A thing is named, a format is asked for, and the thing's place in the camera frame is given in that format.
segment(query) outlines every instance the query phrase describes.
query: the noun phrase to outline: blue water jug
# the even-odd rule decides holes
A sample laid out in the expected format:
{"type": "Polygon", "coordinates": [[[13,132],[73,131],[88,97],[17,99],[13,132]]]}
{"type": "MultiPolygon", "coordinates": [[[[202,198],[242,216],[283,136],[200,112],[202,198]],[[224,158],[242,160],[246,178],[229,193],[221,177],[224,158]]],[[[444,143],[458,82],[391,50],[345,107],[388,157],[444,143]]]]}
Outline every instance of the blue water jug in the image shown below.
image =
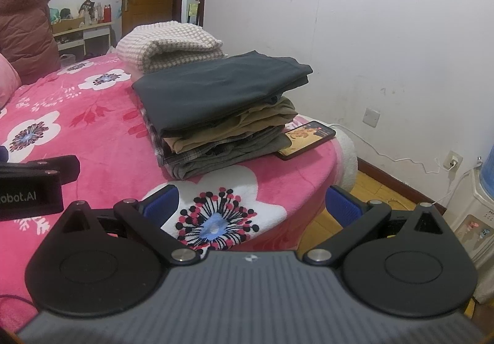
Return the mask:
{"type": "Polygon", "coordinates": [[[480,184],[489,196],[494,199],[494,147],[492,147],[489,157],[480,169],[480,184]]]}

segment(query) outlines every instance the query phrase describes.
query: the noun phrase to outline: red bottle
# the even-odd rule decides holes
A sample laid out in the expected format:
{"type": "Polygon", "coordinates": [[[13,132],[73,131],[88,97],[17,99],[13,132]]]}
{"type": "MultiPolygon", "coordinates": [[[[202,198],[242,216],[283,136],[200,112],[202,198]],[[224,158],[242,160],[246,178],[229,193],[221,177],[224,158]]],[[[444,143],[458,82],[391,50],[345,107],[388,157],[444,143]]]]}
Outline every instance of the red bottle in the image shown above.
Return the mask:
{"type": "Polygon", "coordinates": [[[112,6],[109,4],[105,5],[105,9],[103,10],[103,22],[112,22],[112,6]]]}

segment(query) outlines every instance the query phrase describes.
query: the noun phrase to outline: white logo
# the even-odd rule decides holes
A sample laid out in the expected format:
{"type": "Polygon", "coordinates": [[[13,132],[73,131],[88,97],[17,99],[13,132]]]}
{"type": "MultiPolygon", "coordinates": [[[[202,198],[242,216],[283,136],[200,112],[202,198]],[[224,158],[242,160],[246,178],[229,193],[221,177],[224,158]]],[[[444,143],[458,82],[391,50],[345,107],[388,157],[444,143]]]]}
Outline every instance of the white logo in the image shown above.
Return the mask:
{"type": "Polygon", "coordinates": [[[246,256],[244,259],[245,259],[247,262],[252,263],[252,262],[255,262],[256,260],[258,260],[259,258],[258,258],[258,257],[256,257],[256,255],[252,254],[252,255],[250,255],[250,256],[246,256]]]}

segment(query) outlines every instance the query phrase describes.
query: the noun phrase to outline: wall outlet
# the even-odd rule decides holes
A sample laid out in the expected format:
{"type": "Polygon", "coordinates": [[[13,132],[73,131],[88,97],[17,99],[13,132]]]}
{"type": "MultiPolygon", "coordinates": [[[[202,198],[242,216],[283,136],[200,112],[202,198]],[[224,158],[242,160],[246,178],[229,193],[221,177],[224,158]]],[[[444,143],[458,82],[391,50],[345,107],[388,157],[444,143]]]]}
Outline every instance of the wall outlet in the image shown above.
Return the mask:
{"type": "Polygon", "coordinates": [[[458,153],[453,152],[453,150],[451,150],[448,153],[448,156],[446,157],[446,160],[444,160],[443,167],[446,170],[449,170],[454,165],[454,167],[450,171],[456,171],[460,167],[460,164],[461,164],[462,161],[463,161],[463,158],[458,153]]]}
{"type": "Polygon", "coordinates": [[[370,125],[372,128],[375,128],[380,116],[381,113],[378,111],[367,108],[362,121],[367,125],[370,125]]]}

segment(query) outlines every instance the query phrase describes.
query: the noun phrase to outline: smartphone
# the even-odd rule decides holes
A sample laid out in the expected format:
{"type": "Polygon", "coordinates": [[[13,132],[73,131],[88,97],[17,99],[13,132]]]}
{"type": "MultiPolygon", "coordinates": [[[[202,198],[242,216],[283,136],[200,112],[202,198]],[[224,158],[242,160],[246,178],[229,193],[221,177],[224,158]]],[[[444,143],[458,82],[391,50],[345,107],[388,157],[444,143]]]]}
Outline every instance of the smartphone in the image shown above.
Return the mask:
{"type": "Polygon", "coordinates": [[[333,128],[327,127],[317,121],[311,121],[294,130],[285,132],[285,135],[291,140],[291,146],[286,149],[281,149],[278,152],[275,152],[275,154],[280,159],[290,160],[293,157],[334,138],[336,134],[337,132],[333,128]]]}

